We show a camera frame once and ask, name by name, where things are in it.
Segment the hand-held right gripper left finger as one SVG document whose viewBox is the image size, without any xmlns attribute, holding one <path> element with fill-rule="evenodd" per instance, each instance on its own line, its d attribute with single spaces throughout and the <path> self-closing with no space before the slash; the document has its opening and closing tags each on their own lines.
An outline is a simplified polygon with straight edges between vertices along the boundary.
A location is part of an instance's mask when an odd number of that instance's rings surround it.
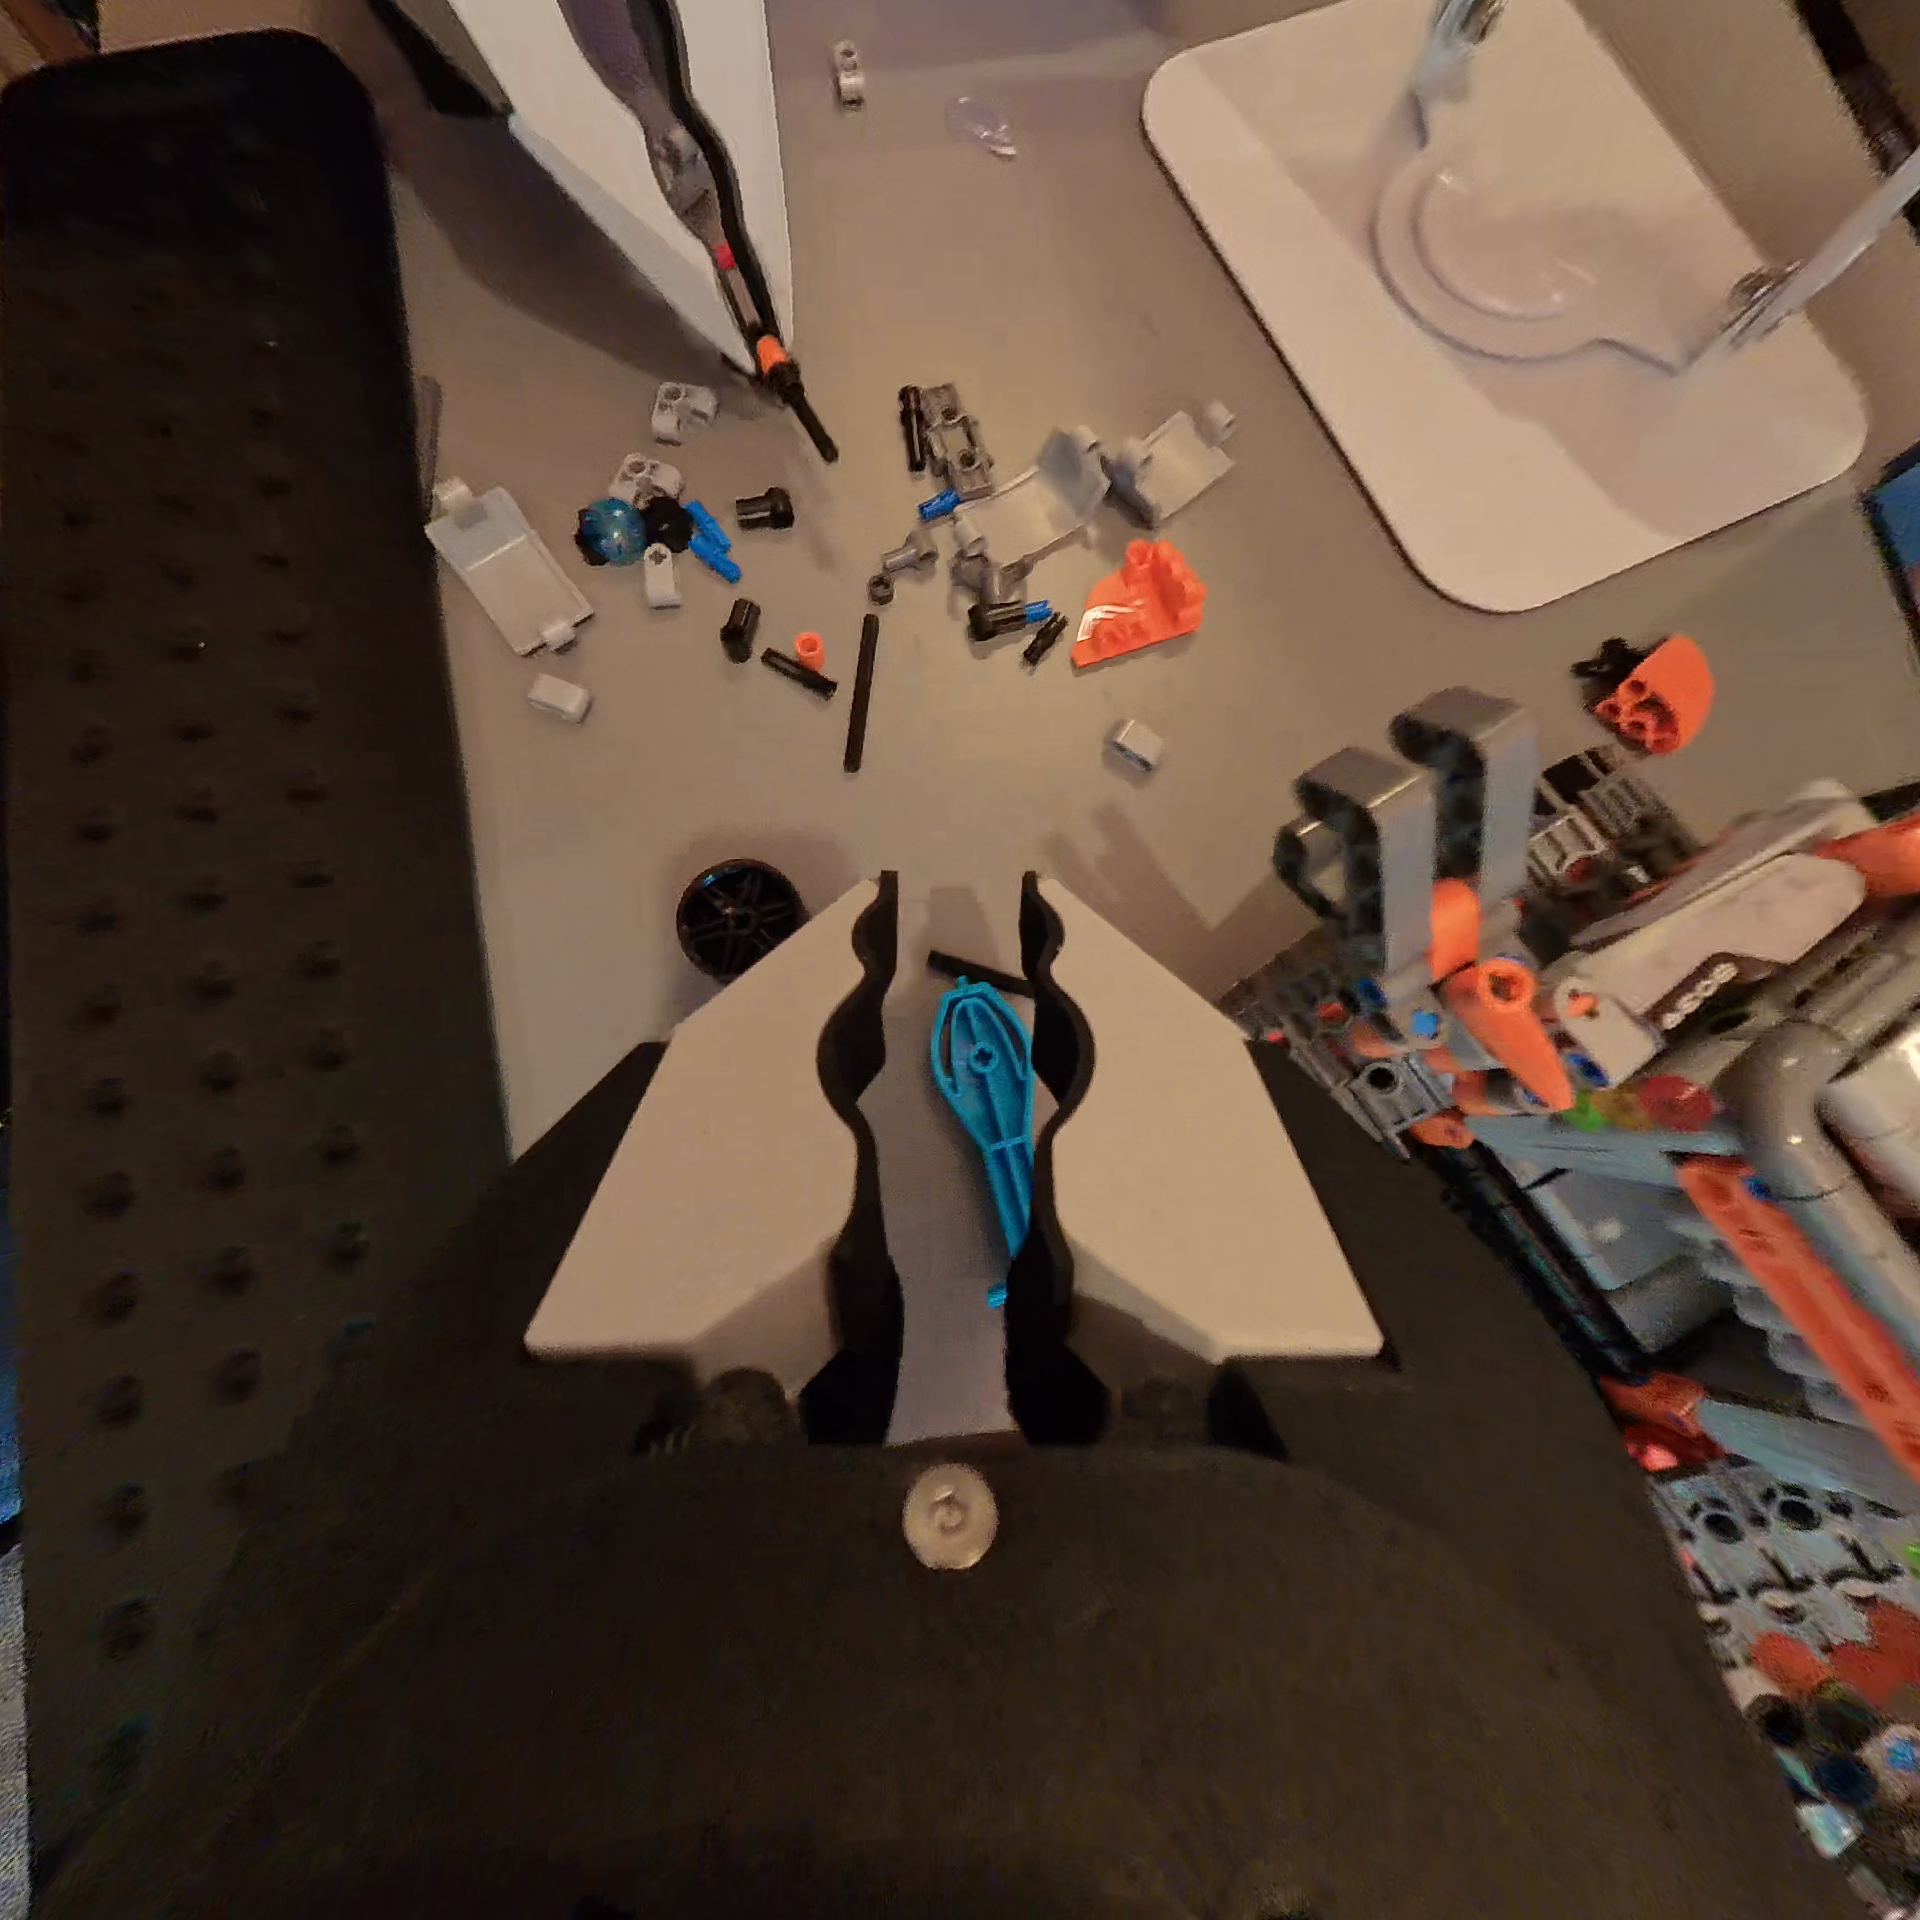
<svg viewBox="0 0 1920 1920">
<path fill-rule="evenodd" d="M 524 1332 L 534 1360 L 764 1374 L 810 1439 L 887 1442 L 902 1284 L 864 1094 L 897 956 L 881 872 L 675 1029 Z"/>
</svg>

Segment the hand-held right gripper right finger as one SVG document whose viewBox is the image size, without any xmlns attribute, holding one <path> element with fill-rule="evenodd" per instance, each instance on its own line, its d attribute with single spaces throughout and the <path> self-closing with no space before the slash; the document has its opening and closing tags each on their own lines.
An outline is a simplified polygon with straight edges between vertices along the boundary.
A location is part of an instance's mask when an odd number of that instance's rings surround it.
<svg viewBox="0 0 1920 1920">
<path fill-rule="evenodd" d="M 1098 1442 L 1154 1383 L 1371 1364 L 1387 1332 L 1255 1043 L 1067 883 L 1021 880 L 1031 1067 L 1050 1112 L 1002 1300 L 1025 1442 Z"/>
</svg>

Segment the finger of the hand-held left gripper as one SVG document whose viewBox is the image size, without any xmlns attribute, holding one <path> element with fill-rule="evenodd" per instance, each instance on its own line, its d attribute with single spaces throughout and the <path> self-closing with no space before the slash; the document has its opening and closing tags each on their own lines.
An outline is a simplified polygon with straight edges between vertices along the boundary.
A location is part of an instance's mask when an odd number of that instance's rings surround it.
<svg viewBox="0 0 1920 1920">
<path fill-rule="evenodd" d="M 452 3 L 515 140 L 637 277 L 754 374 L 754 240 L 710 92 L 754 86 L 752 3 Z"/>
<path fill-rule="evenodd" d="M 764 277 L 771 320 L 795 336 L 795 237 L 787 204 L 781 150 L 781 107 L 771 62 L 765 3 L 670 3 L 682 76 L 695 110 L 717 136 L 731 172 L 740 229 Z M 657 214 L 661 262 L 657 290 L 687 326 L 722 356 L 750 356 L 737 312 L 747 312 L 747 286 L 728 297 L 712 254 L 675 212 Z"/>
</svg>

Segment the blue plastic separator tool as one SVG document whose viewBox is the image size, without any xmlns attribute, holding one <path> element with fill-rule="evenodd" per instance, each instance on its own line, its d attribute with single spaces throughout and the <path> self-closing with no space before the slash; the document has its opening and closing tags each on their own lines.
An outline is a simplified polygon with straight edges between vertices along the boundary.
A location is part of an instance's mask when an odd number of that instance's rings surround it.
<svg viewBox="0 0 1920 1920">
<path fill-rule="evenodd" d="M 1025 1020 L 988 984 L 948 984 L 934 1010 L 928 1072 L 962 1129 L 1005 1260 L 1018 1260 L 1035 1213 L 1035 1054 Z"/>
</svg>

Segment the black spoked wheel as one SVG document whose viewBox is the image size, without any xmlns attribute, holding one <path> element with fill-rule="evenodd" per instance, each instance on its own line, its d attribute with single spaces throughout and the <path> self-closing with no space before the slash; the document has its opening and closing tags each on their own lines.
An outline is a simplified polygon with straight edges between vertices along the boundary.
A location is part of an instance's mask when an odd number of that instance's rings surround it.
<svg viewBox="0 0 1920 1920">
<path fill-rule="evenodd" d="M 678 944 L 712 983 L 728 984 L 810 920 L 800 889 L 771 862 L 725 856 L 695 873 L 675 910 Z"/>
</svg>

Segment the grey angled connector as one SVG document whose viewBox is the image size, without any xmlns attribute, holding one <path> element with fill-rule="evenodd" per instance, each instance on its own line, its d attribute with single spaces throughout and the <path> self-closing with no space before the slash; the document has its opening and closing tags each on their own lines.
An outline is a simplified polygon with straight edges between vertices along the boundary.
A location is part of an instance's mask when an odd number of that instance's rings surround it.
<svg viewBox="0 0 1920 1920">
<path fill-rule="evenodd" d="M 931 530 L 917 527 L 897 547 L 887 550 L 878 572 L 868 576 L 868 596 L 887 606 L 894 596 L 900 576 L 921 576 L 934 569 L 941 542 Z M 1025 563 L 995 563 L 985 540 L 961 540 L 948 556 L 948 580 L 971 600 L 1021 600 L 1025 587 Z"/>
</svg>

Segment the grey curved panel piece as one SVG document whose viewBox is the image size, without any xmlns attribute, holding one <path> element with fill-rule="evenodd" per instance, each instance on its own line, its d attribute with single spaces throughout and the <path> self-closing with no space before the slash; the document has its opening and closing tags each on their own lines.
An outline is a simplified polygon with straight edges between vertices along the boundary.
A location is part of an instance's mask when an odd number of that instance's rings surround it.
<svg viewBox="0 0 1920 1920">
<path fill-rule="evenodd" d="M 1235 429 L 1237 414 L 1222 400 L 1205 403 L 1197 417 L 1175 412 L 1101 454 L 1110 492 L 1141 527 L 1160 530 L 1235 470 Z"/>
<path fill-rule="evenodd" d="M 1038 563 L 1082 540 L 1110 484 L 1104 462 L 1095 459 L 1068 476 L 1031 467 L 1015 484 L 962 503 L 952 516 L 952 580 L 978 600 L 1008 600 Z"/>
<path fill-rule="evenodd" d="M 440 563 L 470 587 L 524 659 L 570 650 L 595 609 L 534 530 L 515 494 L 472 492 L 445 476 L 428 494 L 422 526 Z"/>
</svg>

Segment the grey orange toy tracked robot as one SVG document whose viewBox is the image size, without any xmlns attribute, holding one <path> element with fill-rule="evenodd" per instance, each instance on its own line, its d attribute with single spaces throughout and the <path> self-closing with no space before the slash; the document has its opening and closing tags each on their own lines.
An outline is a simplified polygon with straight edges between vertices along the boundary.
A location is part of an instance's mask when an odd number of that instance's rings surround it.
<svg viewBox="0 0 1920 1920">
<path fill-rule="evenodd" d="M 1295 782 L 1308 929 L 1221 997 L 1598 1380 L 1741 1717 L 1917 1914 L 1917 787 L 1698 837 L 1448 684 Z"/>
</svg>

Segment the black dimpled pad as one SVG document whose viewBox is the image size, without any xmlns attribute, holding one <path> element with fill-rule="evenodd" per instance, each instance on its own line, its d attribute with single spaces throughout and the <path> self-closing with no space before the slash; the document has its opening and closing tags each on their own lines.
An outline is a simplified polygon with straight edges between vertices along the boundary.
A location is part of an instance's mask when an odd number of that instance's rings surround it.
<svg viewBox="0 0 1920 1920">
<path fill-rule="evenodd" d="M 320 39 L 4 93 L 35 1864 L 187 1739 L 267 1462 L 505 1163 L 377 120 Z"/>
</svg>

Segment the orange sloped panel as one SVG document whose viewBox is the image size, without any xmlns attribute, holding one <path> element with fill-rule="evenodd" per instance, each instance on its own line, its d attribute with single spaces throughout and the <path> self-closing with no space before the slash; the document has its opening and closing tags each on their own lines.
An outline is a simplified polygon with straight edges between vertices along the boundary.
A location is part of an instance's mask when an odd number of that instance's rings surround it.
<svg viewBox="0 0 1920 1920">
<path fill-rule="evenodd" d="M 1172 540 L 1132 540 L 1120 564 L 1091 587 L 1068 663 L 1091 670 L 1192 636 L 1204 626 L 1205 606 L 1205 583 Z"/>
</svg>

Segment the white book stand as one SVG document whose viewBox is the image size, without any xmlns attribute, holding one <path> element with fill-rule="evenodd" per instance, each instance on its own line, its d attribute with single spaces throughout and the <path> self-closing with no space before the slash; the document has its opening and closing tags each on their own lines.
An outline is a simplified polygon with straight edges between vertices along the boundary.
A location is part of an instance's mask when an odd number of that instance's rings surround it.
<svg viewBox="0 0 1920 1920">
<path fill-rule="evenodd" d="M 1907 157 L 1765 259 L 1581 3 L 1324 3 L 1190 46 L 1144 133 L 1402 556 L 1531 612 L 1842 476 L 1808 304 Z"/>
</svg>

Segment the dark grey frame connector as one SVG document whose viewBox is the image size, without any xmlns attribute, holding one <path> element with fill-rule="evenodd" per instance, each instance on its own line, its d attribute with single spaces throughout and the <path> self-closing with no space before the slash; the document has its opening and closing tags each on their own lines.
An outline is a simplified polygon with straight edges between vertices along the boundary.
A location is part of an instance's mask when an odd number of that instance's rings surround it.
<svg viewBox="0 0 1920 1920">
<path fill-rule="evenodd" d="M 921 447 L 937 492 L 981 500 L 995 492 L 995 457 L 955 382 L 917 389 Z"/>
</svg>

